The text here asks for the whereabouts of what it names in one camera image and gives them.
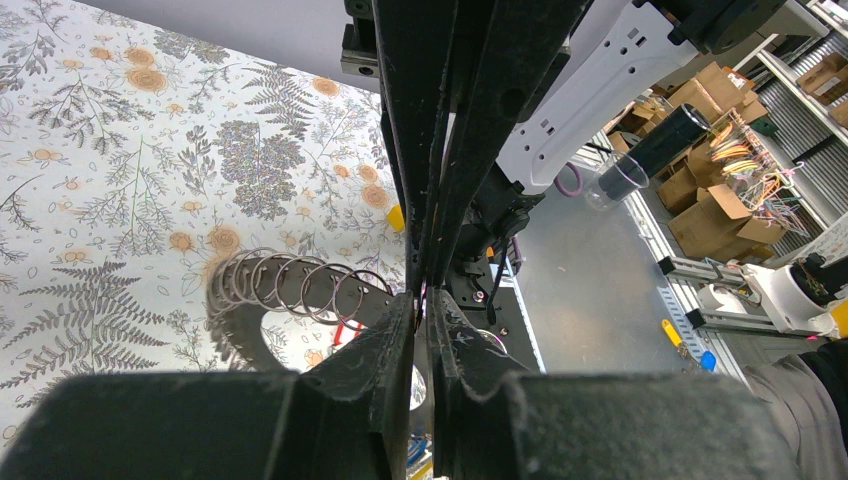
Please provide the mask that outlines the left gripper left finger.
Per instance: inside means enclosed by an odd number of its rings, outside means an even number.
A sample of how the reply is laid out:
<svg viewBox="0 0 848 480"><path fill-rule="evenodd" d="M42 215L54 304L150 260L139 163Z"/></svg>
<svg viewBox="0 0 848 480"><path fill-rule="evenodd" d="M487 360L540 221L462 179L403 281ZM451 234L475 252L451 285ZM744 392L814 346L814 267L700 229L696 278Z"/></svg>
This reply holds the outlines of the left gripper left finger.
<svg viewBox="0 0 848 480"><path fill-rule="evenodd" d="M80 376L42 400L5 479L402 479L414 300L306 373Z"/></svg>

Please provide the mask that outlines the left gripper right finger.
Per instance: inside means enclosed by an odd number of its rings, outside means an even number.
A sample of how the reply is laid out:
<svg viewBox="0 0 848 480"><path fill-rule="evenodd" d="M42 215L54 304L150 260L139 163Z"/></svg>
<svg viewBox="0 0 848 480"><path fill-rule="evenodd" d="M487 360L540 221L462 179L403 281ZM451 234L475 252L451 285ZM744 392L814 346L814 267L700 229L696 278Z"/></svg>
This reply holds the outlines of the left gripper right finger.
<svg viewBox="0 0 848 480"><path fill-rule="evenodd" d="M538 374L427 293L434 472L451 479L796 479L766 408L715 374Z"/></svg>

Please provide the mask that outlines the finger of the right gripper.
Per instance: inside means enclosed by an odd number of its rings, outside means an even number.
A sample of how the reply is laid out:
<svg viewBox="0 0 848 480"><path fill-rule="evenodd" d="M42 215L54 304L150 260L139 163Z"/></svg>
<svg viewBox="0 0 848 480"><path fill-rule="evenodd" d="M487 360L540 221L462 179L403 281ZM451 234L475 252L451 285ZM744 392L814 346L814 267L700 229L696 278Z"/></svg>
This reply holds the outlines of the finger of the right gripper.
<svg viewBox="0 0 848 480"><path fill-rule="evenodd" d="M588 1L496 1L456 114L434 212L427 284L442 285L464 214Z"/></svg>
<svg viewBox="0 0 848 480"><path fill-rule="evenodd" d="M426 278L437 180L435 148L446 126L446 70L456 17L454 1L375 1L386 147L405 205L406 287Z"/></svg>

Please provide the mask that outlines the key organiser with rings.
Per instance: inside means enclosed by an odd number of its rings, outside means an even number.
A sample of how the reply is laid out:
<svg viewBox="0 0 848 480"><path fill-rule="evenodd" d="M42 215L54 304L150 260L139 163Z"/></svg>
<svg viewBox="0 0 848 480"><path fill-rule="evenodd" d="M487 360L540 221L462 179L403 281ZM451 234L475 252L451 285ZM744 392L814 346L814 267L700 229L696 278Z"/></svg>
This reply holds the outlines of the key organiser with rings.
<svg viewBox="0 0 848 480"><path fill-rule="evenodd" d="M260 247L207 281L208 331L232 370L310 370L376 324L394 296L378 273Z"/></svg>

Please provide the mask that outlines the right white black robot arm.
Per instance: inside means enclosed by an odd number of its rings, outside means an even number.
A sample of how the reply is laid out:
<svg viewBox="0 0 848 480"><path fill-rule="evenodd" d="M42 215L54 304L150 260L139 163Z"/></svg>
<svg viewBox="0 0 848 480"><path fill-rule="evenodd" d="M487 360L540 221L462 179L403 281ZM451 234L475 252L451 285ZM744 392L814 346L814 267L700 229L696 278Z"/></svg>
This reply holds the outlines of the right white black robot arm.
<svg viewBox="0 0 848 480"><path fill-rule="evenodd" d="M371 27L382 129L407 225L407 293L500 246L572 155L779 1L355 1Z"/></svg>

